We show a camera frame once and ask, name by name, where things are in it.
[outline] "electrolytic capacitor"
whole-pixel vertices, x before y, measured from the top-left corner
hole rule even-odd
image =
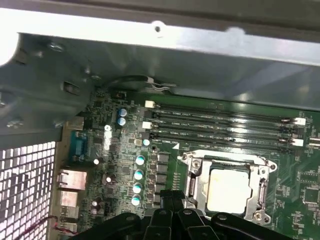
[[[132,191],[133,191],[135,194],[141,193],[141,191],[142,191],[142,184],[141,184],[140,182],[136,182],[136,183],[133,185]]]
[[[149,146],[150,145],[150,140],[149,139],[143,139],[142,141],[144,146]]]
[[[135,180],[141,180],[144,177],[144,172],[140,169],[136,170],[134,173],[134,179]]]
[[[105,180],[106,180],[107,184],[111,183],[111,182],[114,182],[116,180],[116,175],[107,174]]]
[[[133,206],[139,206],[141,202],[141,197],[139,195],[134,195],[131,199],[131,203]]]
[[[127,110],[124,108],[121,108],[118,113],[120,117],[125,117],[128,114]]]
[[[119,117],[116,121],[120,126],[124,126],[126,124],[126,120],[123,117]]]
[[[144,156],[139,155],[139,156],[136,157],[135,163],[136,163],[137,165],[141,166],[141,165],[145,164],[145,160],[146,160],[146,159],[145,159]]]

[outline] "perforated metal grille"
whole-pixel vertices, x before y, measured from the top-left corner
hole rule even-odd
[[[0,150],[0,240],[14,240],[49,214],[55,142]],[[45,240],[47,222],[22,240]]]

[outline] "small chip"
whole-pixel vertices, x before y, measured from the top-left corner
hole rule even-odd
[[[319,201],[319,189],[306,187],[303,202],[305,204],[317,204]]]
[[[115,170],[115,165],[110,164],[110,165],[108,165],[107,169],[108,169],[108,171],[113,171],[113,170]]]
[[[158,156],[157,155],[151,155],[150,159],[151,160],[158,160]]]
[[[166,154],[166,153],[160,153],[160,154],[159,154],[158,161],[161,162],[161,163],[167,163],[167,162],[169,162],[169,155]]]
[[[155,179],[156,179],[156,176],[155,176],[154,174],[149,174],[149,175],[148,175],[148,178],[149,178],[150,180],[155,180]]]
[[[107,188],[106,189],[106,194],[114,194],[114,189],[113,188]]]
[[[149,194],[146,195],[146,198],[153,200],[154,199],[154,194],[150,194],[149,193]]]
[[[142,132],[141,133],[141,138],[142,139],[149,139],[150,138],[150,133],[149,132]]]
[[[157,165],[151,164],[151,165],[149,166],[149,169],[151,169],[151,170],[156,170],[156,169],[157,169]]]
[[[165,190],[165,189],[166,189],[166,186],[164,185],[159,185],[159,184],[155,185],[155,192],[158,194],[160,193],[161,190]]]
[[[152,119],[152,117],[153,117],[152,111],[145,111],[145,112],[144,112],[144,117],[145,117],[146,119]]]
[[[155,203],[160,203],[160,195],[154,195],[153,201]]]
[[[157,174],[156,175],[156,182],[159,184],[165,184],[167,181],[167,175],[164,174]]]
[[[154,184],[148,184],[148,189],[150,189],[150,190],[155,189],[155,185]]]
[[[95,101],[94,104],[93,104],[93,106],[94,106],[95,108],[102,108],[102,101]]]
[[[136,139],[136,140],[134,140],[134,144],[136,146],[142,146],[142,140],[141,139]]]
[[[110,145],[109,152],[114,153],[115,151],[117,151],[117,146],[116,145]]]
[[[166,173],[167,171],[168,171],[168,165],[158,164],[158,166],[157,166],[158,173]]]
[[[124,167],[122,168],[122,172],[123,172],[124,174],[129,174],[129,173],[130,173],[130,168],[129,168],[128,166],[124,166]]]
[[[102,144],[102,138],[100,138],[100,137],[94,137],[94,138],[93,138],[93,143],[94,143],[94,144]]]

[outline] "screw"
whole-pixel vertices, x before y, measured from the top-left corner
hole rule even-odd
[[[195,159],[192,161],[192,167],[194,167],[195,169],[199,169],[201,166],[201,162],[198,159]]]
[[[125,220],[132,221],[132,220],[135,220],[135,217],[134,216],[128,216]]]
[[[55,52],[59,52],[59,53],[62,53],[62,52],[65,51],[65,48],[64,48],[61,44],[58,44],[58,43],[56,43],[56,42],[54,42],[54,41],[50,42],[50,43],[48,44],[48,47],[49,47],[51,50],[53,50],[53,51],[55,51]]]
[[[111,132],[111,126],[110,125],[105,125],[104,126],[104,130],[106,131],[106,132]]]
[[[190,215],[190,214],[192,214],[192,211],[190,209],[186,209],[186,210],[183,211],[183,213],[185,215]]]
[[[261,221],[262,220],[262,214],[260,212],[256,212],[254,215],[253,215],[254,219],[257,220],[257,221]]]
[[[218,219],[225,221],[225,220],[227,220],[227,216],[220,214],[220,215],[218,215]]]

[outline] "ram slot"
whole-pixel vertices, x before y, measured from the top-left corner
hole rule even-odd
[[[249,144],[249,143],[236,143],[236,142],[223,142],[223,141],[213,141],[208,139],[201,138],[193,138],[190,139],[187,136],[178,136],[171,134],[163,134],[158,133],[153,135],[154,140],[161,141],[183,141],[188,144],[206,144],[212,147],[228,147],[228,148],[238,148],[238,149],[247,149],[247,150],[265,150],[265,151],[275,151],[275,152],[283,152],[283,153],[291,153],[291,146],[283,145],[283,146],[265,146],[258,144]]]
[[[253,121],[261,121],[261,122],[274,122],[274,123],[283,123],[282,120],[288,120],[286,122],[290,122],[292,118],[289,117],[281,117],[281,116],[265,116],[265,115],[255,115],[248,113],[237,113],[231,111],[220,111],[213,109],[201,109],[201,108],[193,108],[193,107],[185,107],[185,106],[177,106],[177,105],[160,105],[161,111],[168,111],[173,113],[181,113],[181,114],[200,114],[200,115],[217,115],[220,117],[228,117],[228,118],[237,118],[241,120],[253,120]]]
[[[224,124],[228,126],[232,125],[239,125],[245,128],[254,128],[254,129],[264,129],[264,130],[271,130],[271,131],[279,131],[279,124],[277,123],[270,123],[270,122],[253,122],[253,121],[237,121],[236,119],[229,119],[229,118],[221,118],[218,116],[207,115],[207,116],[200,116],[191,114],[189,116],[186,115],[174,115],[168,113],[159,113],[157,112],[154,116],[154,119],[160,120],[181,120],[181,121],[191,121],[197,123],[215,123],[215,124]]]

